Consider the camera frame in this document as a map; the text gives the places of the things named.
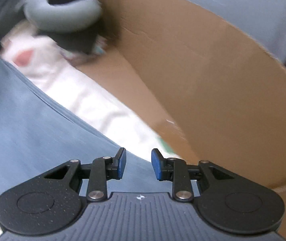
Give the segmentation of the blue denim pants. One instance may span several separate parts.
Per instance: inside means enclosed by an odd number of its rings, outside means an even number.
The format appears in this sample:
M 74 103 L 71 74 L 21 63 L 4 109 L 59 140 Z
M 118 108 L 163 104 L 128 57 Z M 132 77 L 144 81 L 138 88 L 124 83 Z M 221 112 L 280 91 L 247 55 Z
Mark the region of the blue denim pants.
M 63 162 L 92 162 L 127 150 L 123 179 L 108 182 L 110 192 L 165 192 L 170 186 L 158 182 L 150 162 L 136 151 L 150 153 L 153 145 L 140 136 L 146 130 L 127 118 L 112 120 L 117 140 L 102 134 L 56 103 L 0 59 L 0 194 Z

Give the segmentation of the brown cardboard sheet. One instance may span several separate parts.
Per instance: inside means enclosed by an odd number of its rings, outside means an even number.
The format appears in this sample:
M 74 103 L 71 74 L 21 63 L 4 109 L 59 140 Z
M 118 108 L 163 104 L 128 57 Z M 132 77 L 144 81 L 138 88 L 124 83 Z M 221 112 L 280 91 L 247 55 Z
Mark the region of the brown cardboard sheet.
M 286 68 L 187 0 L 99 0 L 108 51 L 81 71 L 188 162 L 210 160 L 285 202 Z

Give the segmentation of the cream bear print bedsheet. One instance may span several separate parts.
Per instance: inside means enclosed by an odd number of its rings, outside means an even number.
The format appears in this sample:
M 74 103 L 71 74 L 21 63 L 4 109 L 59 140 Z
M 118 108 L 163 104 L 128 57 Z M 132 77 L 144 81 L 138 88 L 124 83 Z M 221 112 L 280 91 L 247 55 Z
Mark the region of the cream bear print bedsheet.
M 17 24 L 1 39 L 0 59 L 11 64 L 38 89 L 102 134 L 117 140 L 112 120 L 127 118 L 146 130 L 140 136 L 153 148 L 160 147 L 157 135 L 132 110 L 73 67 L 67 54 L 48 36 L 36 36 L 27 21 Z M 151 153 L 136 151 L 136 156 L 150 162 Z

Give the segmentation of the black cloth under pillow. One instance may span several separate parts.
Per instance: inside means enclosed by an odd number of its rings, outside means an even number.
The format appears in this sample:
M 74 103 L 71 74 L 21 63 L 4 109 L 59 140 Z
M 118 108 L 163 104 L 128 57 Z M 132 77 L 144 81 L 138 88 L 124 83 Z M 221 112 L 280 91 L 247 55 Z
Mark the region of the black cloth under pillow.
M 38 30 L 36 36 L 50 37 L 63 52 L 88 55 L 89 57 L 103 55 L 107 47 L 103 20 L 82 31 L 72 33 L 54 33 Z

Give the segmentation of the grey neck pillow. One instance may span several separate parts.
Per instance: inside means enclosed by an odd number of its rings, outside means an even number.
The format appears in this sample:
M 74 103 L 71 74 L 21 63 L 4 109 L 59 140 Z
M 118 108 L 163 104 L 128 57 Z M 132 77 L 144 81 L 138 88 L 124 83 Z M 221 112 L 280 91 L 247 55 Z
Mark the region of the grey neck pillow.
M 102 15 L 98 0 L 25 0 L 25 18 L 42 31 L 71 33 L 96 23 Z

